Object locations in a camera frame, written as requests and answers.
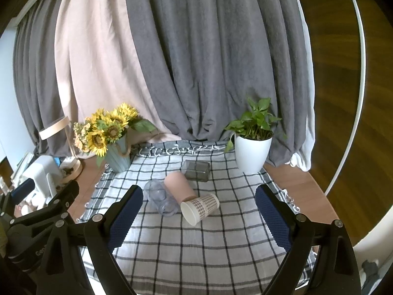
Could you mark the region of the pink curtain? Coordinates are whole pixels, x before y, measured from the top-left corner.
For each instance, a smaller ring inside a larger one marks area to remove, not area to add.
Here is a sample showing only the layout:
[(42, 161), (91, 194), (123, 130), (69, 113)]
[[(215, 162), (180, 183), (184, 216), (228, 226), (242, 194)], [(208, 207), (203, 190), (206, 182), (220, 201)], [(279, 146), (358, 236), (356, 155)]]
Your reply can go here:
[(126, 0), (62, 0), (55, 28), (55, 68), (63, 112), (81, 122), (122, 103), (156, 126), (131, 131), (133, 143), (176, 141), (158, 117), (131, 34)]

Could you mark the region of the checkered tablecloth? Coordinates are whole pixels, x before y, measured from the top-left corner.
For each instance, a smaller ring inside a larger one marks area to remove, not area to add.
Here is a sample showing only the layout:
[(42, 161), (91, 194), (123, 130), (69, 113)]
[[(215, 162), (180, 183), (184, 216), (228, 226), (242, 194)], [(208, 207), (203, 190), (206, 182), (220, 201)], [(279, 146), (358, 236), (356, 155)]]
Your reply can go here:
[(172, 141), (138, 145), (123, 173), (107, 168), (87, 203), (82, 221), (104, 213), (133, 185), (163, 180), (185, 161), (210, 164), (207, 182), (193, 181), (197, 195), (215, 194), (220, 207), (196, 226), (181, 214), (164, 217), (142, 203), (122, 246), (113, 256), (138, 294), (261, 294), (285, 257), (254, 200), (266, 184), (293, 203), (267, 171), (246, 175), (222, 143)]

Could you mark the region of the white plant pot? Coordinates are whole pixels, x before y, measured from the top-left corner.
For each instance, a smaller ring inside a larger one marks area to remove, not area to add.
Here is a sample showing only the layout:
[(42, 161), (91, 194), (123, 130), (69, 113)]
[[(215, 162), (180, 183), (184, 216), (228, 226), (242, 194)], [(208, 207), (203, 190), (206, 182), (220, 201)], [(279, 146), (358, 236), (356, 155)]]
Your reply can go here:
[(246, 175), (259, 173), (270, 150), (272, 138), (257, 141), (235, 136), (235, 157), (237, 167)]

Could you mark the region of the checkered paper cup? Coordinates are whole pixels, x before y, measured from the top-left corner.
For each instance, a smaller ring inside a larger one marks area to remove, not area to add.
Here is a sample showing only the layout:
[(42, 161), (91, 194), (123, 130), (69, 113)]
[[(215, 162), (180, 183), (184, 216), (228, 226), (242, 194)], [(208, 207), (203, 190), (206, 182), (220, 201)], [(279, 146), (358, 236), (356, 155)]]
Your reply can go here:
[(184, 219), (196, 226), (200, 221), (219, 209), (220, 201), (215, 194), (207, 194), (181, 203), (181, 212)]

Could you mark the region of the blue-green ribbed vase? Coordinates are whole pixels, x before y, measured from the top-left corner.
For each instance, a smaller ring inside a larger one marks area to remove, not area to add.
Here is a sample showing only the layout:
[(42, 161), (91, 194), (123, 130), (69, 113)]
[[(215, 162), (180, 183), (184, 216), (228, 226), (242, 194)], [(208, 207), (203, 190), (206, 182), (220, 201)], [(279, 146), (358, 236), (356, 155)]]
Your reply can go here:
[(122, 173), (129, 169), (131, 166), (131, 146), (126, 135), (117, 142), (107, 145), (105, 161), (116, 173)]

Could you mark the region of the green pothos plant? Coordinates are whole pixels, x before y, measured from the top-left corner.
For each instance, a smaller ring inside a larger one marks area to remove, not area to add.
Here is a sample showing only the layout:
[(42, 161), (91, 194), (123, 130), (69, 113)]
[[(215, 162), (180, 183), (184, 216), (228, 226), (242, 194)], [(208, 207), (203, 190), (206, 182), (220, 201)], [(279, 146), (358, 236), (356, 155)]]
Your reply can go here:
[(272, 129), (282, 119), (275, 116), (270, 111), (271, 98), (261, 98), (257, 102), (250, 97), (247, 99), (250, 109), (245, 111), (240, 118), (230, 121), (225, 127), (226, 131), (231, 131), (225, 152), (229, 152), (235, 146), (232, 137), (240, 136), (243, 139), (253, 141), (265, 141), (271, 139), (274, 135)]

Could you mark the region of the white desktop device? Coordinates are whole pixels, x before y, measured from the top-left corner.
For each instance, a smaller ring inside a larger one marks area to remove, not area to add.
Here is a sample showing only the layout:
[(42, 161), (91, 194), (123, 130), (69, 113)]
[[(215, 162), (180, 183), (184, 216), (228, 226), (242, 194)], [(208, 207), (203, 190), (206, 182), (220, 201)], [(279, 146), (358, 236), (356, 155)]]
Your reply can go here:
[(35, 188), (45, 197), (46, 202), (49, 202), (57, 194), (63, 174), (53, 157), (42, 155), (23, 172), (22, 179), (28, 178), (34, 181)]

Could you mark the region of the grey glass tumbler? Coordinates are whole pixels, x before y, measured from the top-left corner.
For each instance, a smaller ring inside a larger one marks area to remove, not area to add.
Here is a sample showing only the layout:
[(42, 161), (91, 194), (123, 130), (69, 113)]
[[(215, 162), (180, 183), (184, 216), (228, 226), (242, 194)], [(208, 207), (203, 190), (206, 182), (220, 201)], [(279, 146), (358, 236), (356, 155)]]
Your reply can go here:
[(205, 161), (186, 160), (181, 166), (181, 173), (188, 180), (207, 182), (209, 180), (210, 164)]

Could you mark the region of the pink plastic cup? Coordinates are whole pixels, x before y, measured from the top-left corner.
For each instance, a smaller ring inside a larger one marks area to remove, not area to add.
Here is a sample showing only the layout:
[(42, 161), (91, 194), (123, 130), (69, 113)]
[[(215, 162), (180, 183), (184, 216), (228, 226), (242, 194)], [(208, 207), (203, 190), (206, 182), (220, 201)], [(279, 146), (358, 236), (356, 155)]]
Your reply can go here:
[(168, 174), (164, 179), (164, 185), (179, 205), (197, 197), (185, 175), (179, 171)]

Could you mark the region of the grey curtain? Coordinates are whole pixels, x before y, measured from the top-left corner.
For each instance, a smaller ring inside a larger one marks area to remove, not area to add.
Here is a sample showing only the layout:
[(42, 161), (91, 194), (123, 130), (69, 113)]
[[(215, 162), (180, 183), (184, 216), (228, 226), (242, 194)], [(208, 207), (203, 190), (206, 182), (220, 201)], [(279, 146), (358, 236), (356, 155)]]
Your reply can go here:
[[(67, 156), (65, 136), (39, 131), (66, 116), (55, 68), (62, 0), (38, 0), (15, 38), (19, 110), (40, 155)], [(126, 0), (140, 66), (158, 117), (178, 139), (224, 141), (247, 99), (271, 98), (267, 161), (311, 167), (315, 143), (310, 37), (298, 0)]]

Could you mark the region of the sunflower bouquet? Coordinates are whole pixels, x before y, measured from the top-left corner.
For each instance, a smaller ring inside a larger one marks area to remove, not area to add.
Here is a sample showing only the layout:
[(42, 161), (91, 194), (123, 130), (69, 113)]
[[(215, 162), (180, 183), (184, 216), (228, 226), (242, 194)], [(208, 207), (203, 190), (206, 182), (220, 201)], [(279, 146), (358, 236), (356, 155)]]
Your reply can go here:
[(122, 103), (111, 111), (97, 109), (83, 122), (73, 123), (74, 145), (86, 155), (95, 155), (97, 164), (101, 164), (105, 161), (107, 145), (117, 142), (122, 136), (127, 136), (132, 148), (128, 136), (130, 130), (137, 133), (152, 133), (156, 131), (156, 126), (140, 116), (138, 110), (127, 103)]

